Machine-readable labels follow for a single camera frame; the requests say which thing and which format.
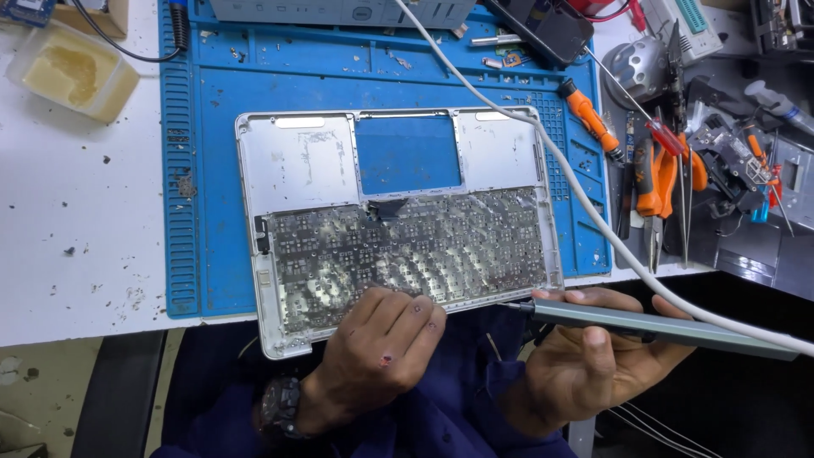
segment hand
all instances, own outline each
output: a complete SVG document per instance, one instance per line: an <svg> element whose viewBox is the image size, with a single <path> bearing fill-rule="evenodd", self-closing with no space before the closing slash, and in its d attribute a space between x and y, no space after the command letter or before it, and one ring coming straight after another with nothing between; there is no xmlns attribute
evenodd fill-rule
<svg viewBox="0 0 814 458"><path fill-rule="evenodd" d="M427 296L365 291L328 339L320 365L300 384L297 429L324 433L412 389L446 321L444 309Z"/></svg>
<svg viewBox="0 0 814 458"><path fill-rule="evenodd" d="M534 291L532 296L586 306L642 312L641 303L604 288ZM662 315L692 319L662 297L653 296ZM667 376L694 347L609 334L604 328L556 326L526 362L526 376L503 394L506 419L532 437L569 421L591 416L636 397Z"/></svg>

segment blue silicone mat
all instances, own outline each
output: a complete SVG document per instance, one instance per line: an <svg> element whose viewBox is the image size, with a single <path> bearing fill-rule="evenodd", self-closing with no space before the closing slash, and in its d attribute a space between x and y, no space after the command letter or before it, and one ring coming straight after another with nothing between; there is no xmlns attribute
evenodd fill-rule
<svg viewBox="0 0 814 458"><path fill-rule="evenodd" d="M186 56L161 64L167 312L174 318L256 309L234 138L238 115L483 105L442 68L414 30L397 29L390 36L377 28L221 23L208 0L190 3L190 23L191 49ZM453 64L487 97L503 105L531 104L539 110L552 140L568 156L595 207L607 216L602 151L556 93L559 84L571 77L596 103L596 74L590 60L578 60L565 71L541 68L534 62L487 68L481 59L497 58L494 49L469 47L468 42L493 35L496 20L477 6L466 23L469 30L462 40L448 31L431 33L440 39ZM159 32L164 50L170 52L173 40L166 2ZM377 132L362 132L361 141L374 147L398 145L403 142L392 134L396 131L403 135L409 127L396 130L382 124ZM448 186L457 173L457 162L433 158L431 152L449 139L441 133L415 134L422 137L413 140L417 147L412 156L389 156L373 148L371 156L360 157L361 174L378 174L390 186L404 189ZM496 161L499 154L495 152ZM559 164L549 153L546 159L563 274L610 271L609 244L572 198ZM179 179L187 196L179 194ZM193 196L184 182L194 187ZM363 186L377 185L371 180Z"/></svg>

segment plastic container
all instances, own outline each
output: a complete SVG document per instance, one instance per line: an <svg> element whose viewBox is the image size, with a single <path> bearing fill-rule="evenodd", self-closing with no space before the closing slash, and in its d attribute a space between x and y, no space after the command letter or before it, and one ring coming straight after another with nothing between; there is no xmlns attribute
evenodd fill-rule
<svg viewBox="0 0 814 458"><path fill-rule="evenodd" d="M31 31L6 77L102 122L116 119L139 78L116 48L55 20Z"/></svg>

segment pliers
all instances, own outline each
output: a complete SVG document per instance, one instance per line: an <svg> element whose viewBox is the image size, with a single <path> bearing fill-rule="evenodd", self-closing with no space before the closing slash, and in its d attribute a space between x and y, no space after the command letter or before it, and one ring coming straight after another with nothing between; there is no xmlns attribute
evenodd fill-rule
<svg viewBox="0 0 814 458"><path fill-rule="evenodd" d="M647 266L656 273L664 242L664 219L672 214L672 189L676 185L678 158L661 145L654 149L652 139L643 139L633 153L636 211L645 219Z"/></svg>

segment screwdriver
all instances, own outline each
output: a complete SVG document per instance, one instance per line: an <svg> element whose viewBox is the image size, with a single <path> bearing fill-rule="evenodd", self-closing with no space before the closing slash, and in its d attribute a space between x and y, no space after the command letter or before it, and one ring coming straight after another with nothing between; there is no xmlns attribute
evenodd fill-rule
<svg viewBox="0 0 814 458"><path fill-rule="evenodd" d="M591 99L585 97L582 91L576 88L574 80L566 79L559 87L559 94L568 102L568 107L582 121L585 129L599 140L602 150L612 160L621 162L624 155L619 149L619 140L608 131L597 110L593 109Z"/></svg>
<svg viewBox="0 0 814 458"><path fill-rule="evenodd" d="M681 144L678 137L676 137L676 135L673 134L672 131L670 131L670 129L665 126L658 117L651 117L649 114L647 114L645 109L642 108L641 105L637 103L636 100L634 100L633 97L627 92L627 90L624 89L622 83L616 81L616 77L613 76L613 73L607 69L601 60L597 59L597 56L595 56L587 46L583 49L585 49L585 52L593 57L593 60L597 63L597 65L599 65L599 67L608 74L610 79L613 80L613 82L616 83L616 85L622 90L622 93L625 94L625 96L627 96L628 99L630 99L630 101L636 105L639 112L644 115L645 118L647 118L645 127L647 127L647 129L653 135L653 139L659 142L659 144L664 147L670 156L679 156L684 151L684 145Z"/></svg>

